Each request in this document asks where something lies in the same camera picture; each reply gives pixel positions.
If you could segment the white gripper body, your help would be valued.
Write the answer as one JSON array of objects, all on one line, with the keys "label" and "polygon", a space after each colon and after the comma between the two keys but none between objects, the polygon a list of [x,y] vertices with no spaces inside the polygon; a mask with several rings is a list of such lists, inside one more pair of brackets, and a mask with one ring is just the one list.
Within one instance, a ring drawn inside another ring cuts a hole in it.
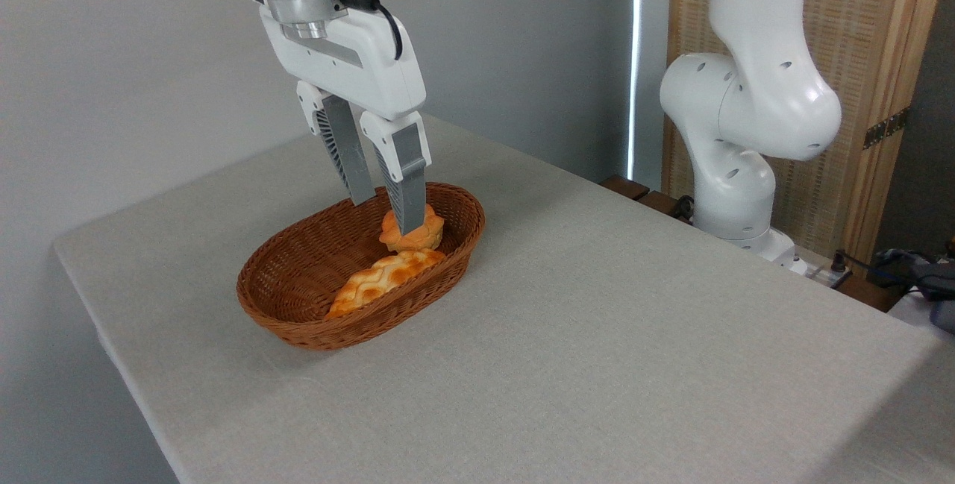
[{"label": "white gripper body", "polygon": [[325,23],[324,39],[289,38],[266,6],[260,6],[259,13],[277,59],[295,78],[388,120],[424,104],[419,61],[399,19],[403,52],[396,60],[391,25],[378,13],[350,10]]}]

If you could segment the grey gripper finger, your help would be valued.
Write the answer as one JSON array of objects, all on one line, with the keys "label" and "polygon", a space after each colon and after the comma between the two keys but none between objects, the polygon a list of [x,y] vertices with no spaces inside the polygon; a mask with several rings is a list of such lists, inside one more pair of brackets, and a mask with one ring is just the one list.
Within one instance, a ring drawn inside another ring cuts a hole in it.
[{"label": "grey gripper finger", "polygon": [[424,223],[425,169],[432,164],[421,114],[413,111],[390,121],[366,110],[360,126],[375,146],[401,235],[408,235]]},{"label": "grey gripper finger", "polygon": [[358,206],[374,198],[375,186],[348,101],[302,80],[296,94],[310,132],[323,141],[351,201]]}]

